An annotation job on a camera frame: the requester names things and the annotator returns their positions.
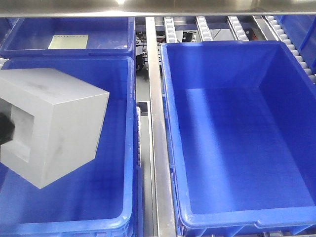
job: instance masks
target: blue plastic bin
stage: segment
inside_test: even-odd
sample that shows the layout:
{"label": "blue plastic bin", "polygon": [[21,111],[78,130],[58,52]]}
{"label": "blue plastic bin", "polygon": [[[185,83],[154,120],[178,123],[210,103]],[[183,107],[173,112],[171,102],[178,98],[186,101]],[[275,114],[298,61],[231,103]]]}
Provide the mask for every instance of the blue plastic bin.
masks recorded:
{"label": "blue plastic bin", "polygon": [[278,41],[163,44],[186,237],[316,224],[316,89]]}
{"label": "blue plastic bin", "polygon": [[316,73],[316,15],[282,15],[275,18]]}
{"label": "blue plastic bin", "polygon": [[52,67],[110,92],[97,155],[43,189],[0,164],[0,236],[135,236],[134,62],[128,57],[15,58],[3,69]]}
{"label": "blue plastic bin", "polygon": [[[89,35],[86,49],[48,49],[54,35]],[[42,55],[134,57],[135,18],[21,18],[5,44],[3,58]]]}

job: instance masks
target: metal rail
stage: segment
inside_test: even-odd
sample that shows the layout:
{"label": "metal rail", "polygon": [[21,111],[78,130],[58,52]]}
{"label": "metal rail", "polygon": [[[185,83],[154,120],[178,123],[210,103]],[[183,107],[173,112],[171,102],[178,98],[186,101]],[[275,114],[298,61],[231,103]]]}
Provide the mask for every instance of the metal rail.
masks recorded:
{"label": "metal rail", "polygon": [[313,14],[313,0],[2,0],[0,17]]}
{"label": "metal rail", "polygon": [[156,25],[146,17],[149,90],[153,137],[158,237],[176,237],[166,129],[164,123]]}
{"label": "metal rail", "polygon": [[204,16],[197,16],[197,30],[201,41],[213,41],[211,32],[209,31],[207,21]]}

